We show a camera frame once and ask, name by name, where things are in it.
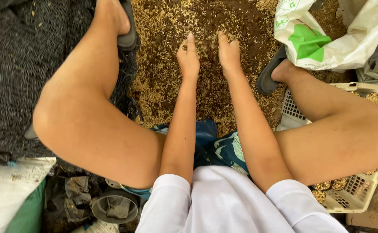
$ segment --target black net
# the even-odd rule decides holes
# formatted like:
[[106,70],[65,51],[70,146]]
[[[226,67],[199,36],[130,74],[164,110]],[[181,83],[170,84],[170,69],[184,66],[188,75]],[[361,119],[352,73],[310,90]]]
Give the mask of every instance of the black net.
[[[11,1],[2,2],[6,7]],[[11,159],[55,156],[24,133],[43,85],[83,37],[94,9],[94,0],[36,0],[0,9],[0,153]],[[119,53],[123,62],[110,99],[125,114],[137,49]]]

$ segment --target green sack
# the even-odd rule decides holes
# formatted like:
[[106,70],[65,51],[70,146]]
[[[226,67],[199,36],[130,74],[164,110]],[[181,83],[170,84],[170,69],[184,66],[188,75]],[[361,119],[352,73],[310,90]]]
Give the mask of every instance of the green sack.
[[40,233],[44,206],[45,179],[27,197],[5,233]]

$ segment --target white plastic crate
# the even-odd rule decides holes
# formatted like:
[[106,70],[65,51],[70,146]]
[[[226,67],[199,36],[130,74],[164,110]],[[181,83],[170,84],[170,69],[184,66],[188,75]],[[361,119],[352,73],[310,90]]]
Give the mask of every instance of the white plastic crate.
[[[365,86],[363,83],[340,83],[331,85],[343,90],[360,90],[363,88],[357,86]],[[368,84],[367,91],[378,93],[378,85]],[[307,119],[295,105],[290,90],[287,88],[284,102],[282,103],[281,123],[278,125],[277,131],[293,129],[310,123],[311,121]],[[326,200],[321,205],[329,213],[362,213],[367,210],[377,184],[378,169],[373,175],[365,175],[363,173],[352,175],[348,177],[346,187],[343,190],[336,191],[330,189],[326,191]]]

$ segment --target foot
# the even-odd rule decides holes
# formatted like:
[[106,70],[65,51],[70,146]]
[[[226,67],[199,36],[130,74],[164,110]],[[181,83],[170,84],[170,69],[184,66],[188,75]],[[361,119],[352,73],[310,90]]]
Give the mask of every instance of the foot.
[[285,82],[285,78],[288,77],[290,72],[296,68],[288,59],[284,59],[271,73],[272,80],[276,82]]
[[114,27],[118,35],[126,35],[130,31],[130,20],[119,0],[98,0],[95,14],[109,15],[114,20]]

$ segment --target soil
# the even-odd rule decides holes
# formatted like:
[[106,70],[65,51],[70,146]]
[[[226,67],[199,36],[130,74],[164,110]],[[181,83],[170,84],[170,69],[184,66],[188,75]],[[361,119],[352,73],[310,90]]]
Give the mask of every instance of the soil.
[[[171,121],[181,85],[176,52],[192,31],[201,62],[196,118],[217,122],[219,136],[236,129],[228,85],[218,59],[217,32],[223,30],[230,40],[239,40],[243,71],[270,127],[275,130],[281,117],[285,86],[280,85],[275,92],[264,96],[257,93],[255,80],[280,45],[273,36],[277,3],[277,0],[134,0],[141,47],[136,56],[139,72],[129,94],[142,110],[143,126],[150,128]],[[335,4],[338,5],[337,0],[325,1],[325,6]],[[329,22],[340,24],[332,27],[339,29],[331,31],[335,36],[346,33],[332,10],[323,7],[314,14],[325,14]],[[315,75],[323,81],[327,77],[327,82],[344,80],[341,74],[330,78],[335,75],[331,73]]]

